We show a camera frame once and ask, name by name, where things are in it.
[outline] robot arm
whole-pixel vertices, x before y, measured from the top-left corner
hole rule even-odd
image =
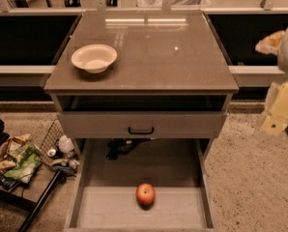
[[[288,76],[288,28],[278,31],[256,45],[256,50],[264,54],[277,55],[278,67]],[[263,122],[260,131],[279,134],[288,126],[288,80],[283,84],[273,83],[269,89]]]

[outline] red apple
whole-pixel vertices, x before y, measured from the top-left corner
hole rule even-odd
[[[150,184],[143,183],[136,189],[136,199],[141,205],[153,204],[155,196],[155,189]]]

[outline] drawer handle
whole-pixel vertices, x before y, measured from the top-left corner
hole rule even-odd
[[[153,134],[154,133],[154,128],[151,128],[150,131],[135,131],[135,130],[132,130],[131,127],[128,127],[128,133],[129,134],[132,134],[132,135],[150,135],[150,134]]]

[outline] open drawer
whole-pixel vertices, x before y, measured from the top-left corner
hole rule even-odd
[[[216,138],[226,112],[62,112],[69,138]]]
[[[86,140],[65,231],[216,231],[198,140],[156,139],[108,160],[108,139]],[[147,209],[135,197],[150,183]]]

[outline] drawer front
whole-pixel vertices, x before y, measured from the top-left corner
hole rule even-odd
[[[215,138],[226,113],[62,112],[70,138]]]

